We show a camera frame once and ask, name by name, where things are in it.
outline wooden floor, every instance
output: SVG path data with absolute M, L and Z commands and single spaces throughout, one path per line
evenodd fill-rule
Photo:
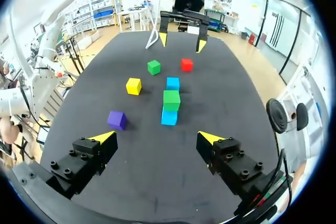
M 123 32 L 130 32 L 129 30 L 125 29 L 127 26 L 128 25 L 123 25 Z M 177 25 L 170 24 L 168 30 L 177 31 Z M 87 49 L 80 52 L 85 66 L 87 66 L 91 60 L 100 52 L 100 50 L 103 49 L 103 47 L 120 32 L 120 29 L 119 27 L 111 26 L 100 28 L 99 31 L 100 38 L 92 43 L 91 46 L 89 46 Z M 264 104 L 266 104 L 270 98 L 276 98 L 278 95 L 280 95 L 281 91 L 285 88 L 285 84 L 280 78 L 279 74 L 276 72 L 275 68 L 273 68 L 266 57 L 264 57 L 257 48 L 236 35 L 217 33 L 214 31 L 209 31 L 208 35 L 222 40 L 230 48 L 230 50 L 243 65 L 246 72 L 249 74 Z M 80 40 L 81 35 L 78 35 L 76 39 Z M 72 61 L 68 57 L 62 57 L 62 63 L 68 71 L 72 72 L 73 74 L 78 74 L 72 64 Z M 22 159 L 18 153 L 18 149 L 14 147 L 14 151 L 18 158 L 16 163 L 20 163 Z M 42 151 L 36 142 L 32 146 L 31 152 L 34 155 L 35 160 L 39 162 Z

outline black table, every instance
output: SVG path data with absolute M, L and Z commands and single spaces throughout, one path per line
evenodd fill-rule
M 219 39 L 209 38 L 200 54 L 197 36 L 169 33 L 167 47 L 158 41 L 146 50 L 149 32 L 119 34 L 80 75 L 64 100 L 47 138 L 41 164 L 68 153 L 81 136 L 111 131 L 111 110 L 125 112 L 129 124 L 117 131 L 119 149 L 101 176 L 72 198 L 84 207 L 121 219 L 219 223 L 233 217 L 240 203 L 218 175 L 212 176 L 196 151 L 197 131 L 233 136 L 242 149 L 275 168 L 277 150 L 270 123 L 248 74 Z M 181 71 L 181 58 L 194 70 Z M 161 63 L 157 76 L 147 62 Z M 181 83 L 177 126 L 161 125 L 166 77 Z M 141 78 L 139 96 L 126 82 Z

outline white cable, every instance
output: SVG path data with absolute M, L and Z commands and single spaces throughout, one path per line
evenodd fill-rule
M 148 39 L 148 42 L 147 42 L 147 45 L 146 45 L 145 49 L 150 48 L 151 45 L 153 45 L 153 44 L 154 44 L 155 42 L 157 42 L 157 40 L 159 39 L 159 32 L 157 31 L 156 26 L 157 26 L 157 24 L 158 24 L 158 21 L 157 21 L 157 20 L 158 20 L 159 13 L 160 13 L 160 1 L 161 1 L 161 0 L 159 0 L 159 2 L 158 2 L 158 4 L 157 4 L 156 18 L 155 18 L 155 22 L 154 22 L 154 24 L 153 24 L 153 30 L 152 30 L 151 36 L 150 36 L 149 39 Z
M 157 42 L 158 39 L 159 39 L 159 32 L 158 32 L 156 26 L 157 26 L 157 24 L 158 24 L 158 21 L 157 21 L 157 20 L 158 20 L 158 18 L 159 18 L 159 13 L 160 13 L 160 1 L 161 1 L 161 0 L 159 0 L 159 2 L 158 2 L 158 4 L 157 4 L 156 17 L 155 17 L 155 21 L 154 21 L 154 19 L 153 19 L 153 14 L 151 13 L 151 11 L 150 11 L 150 9 L 149 9 L 150 7 L 149 7 L 148 0 L 145 0 L 145 2 L 146 2 L 146 4 L 147 4 L 148 11 L 149 11 L 149 14 L 150 14 L 151 23 L 152 23 L 152 26 L 153 26 L 153 30 L 152 30 L 151 35 L 150 35 L 150 37 L 149 37 L 149 39 L 148 39 L 148 42 L 147 42 L 147 44 L 146 44 L 146 46 L 145 46 L 145 49 L 150 48 L 150 47 L 151 47 L 155 42 Z

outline bolt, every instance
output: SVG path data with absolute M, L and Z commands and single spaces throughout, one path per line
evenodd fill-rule
M 69 168 L 65 169 L 63 173 L 67 177 L 71 177 L 72 176 L 72 170 L 70 170 Z
M 27 180 L 23 178 L 23 179 L 20 180 L 20 183 L 21 183 L 21 185 L 24 186 L 24 185 L 27 184 Z
M 52 167 L 52 169 L 55 169 L 55 170 L 58 169 L 58 164 L 57 164 L 56 161 L 51 161 L 51 162 L 50 162 L 50 166 Z
M 244 152 L 244 151 L 239 151 L 239 152 L 238 152 L 238 157 L 243 157 L 243 156 L 244 156 L 244 154 L 245 154 L 245 152 Z
M 226 156 L 225 156 L 225 160 L 227 162 L 230 162 L 232 160 L 232 158 L 233 158 L 232 154 L 226 154 Z
M 86 160 L 88 160 L 89 159 L 89 157 L 88 157 L 88 155 L 87 154 L 82 154 L 82 155 L 80 155 L 80 158 L 82 159 L 82 160 L 84 160 L 84 161 L 86 161 Z
M 250 174 L 250 173 L 248 172 L 248 170 L 242 170 L 242 171 L 240 172 L 240 176 L 241 176 L 242 179 L 246 179 L 246 178 L 248 177 L 249 174 Z
M 75 157 L 76 152 L 74 150 L 69 150 L 69 155 Z
M 256 170 L 261 170 L 263 168 L 263 163 L 262 162 L 258 162 L 254 168 Z

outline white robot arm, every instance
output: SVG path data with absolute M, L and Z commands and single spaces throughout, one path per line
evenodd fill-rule
M 48 11 L 43 13 L 41 23 L 45 25 L 46 32 L 42 37 L 37 54 L 36 68 L 38 70 L 33 71 L 27 64 L 23 53 L 17 46 L 11 17 L 9 18 L 9 27 L 11 28 L 9 37 L 11 42 L 15 44 L 14 48 L 17 59 L 22 66 L 27 81 L 26 87 L 23 89 L 15 88 L 0 91 L 0 118 L 14 114 L 32 114 L 35 118 L 38 118 L 43 111 L 46 102 L 59 82 L 59 78 L 64 73 L 62 66 L 54 62 L 54 56 L 56 54 L 57 38 L 65 19 L 63 11 L 73 1 L 60 0 L 52 8 L 48 8 Z M 197 3 L 197 8 L 193 8 L 194 2 Z M 201 9 L 199 8 L 199 3 L 203 6 L 204 0 L 175 0 L 175 6 L 178 6 L 180 10 L 188 8 L 199 11 Z

